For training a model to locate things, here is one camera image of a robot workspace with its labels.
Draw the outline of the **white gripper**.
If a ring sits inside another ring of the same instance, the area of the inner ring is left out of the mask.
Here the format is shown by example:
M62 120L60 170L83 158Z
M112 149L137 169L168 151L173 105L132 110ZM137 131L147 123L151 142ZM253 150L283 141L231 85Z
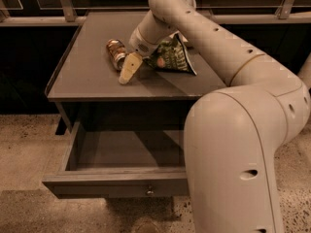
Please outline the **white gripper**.
M120 84L129 83L143 63L142 56L150 56L158 47L158 44L148 40L138 28L133 31L128 43L134 52L125 58L119 77Z

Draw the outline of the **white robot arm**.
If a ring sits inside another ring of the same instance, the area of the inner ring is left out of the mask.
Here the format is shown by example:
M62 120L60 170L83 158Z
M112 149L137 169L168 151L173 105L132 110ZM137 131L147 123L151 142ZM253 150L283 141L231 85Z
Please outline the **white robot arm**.
M196 233L284 233L275 151L310 115L305 83L195 9L194 0L148 0L132 33L128 83L160 41L179 31L225 83L191 107L184 155Z

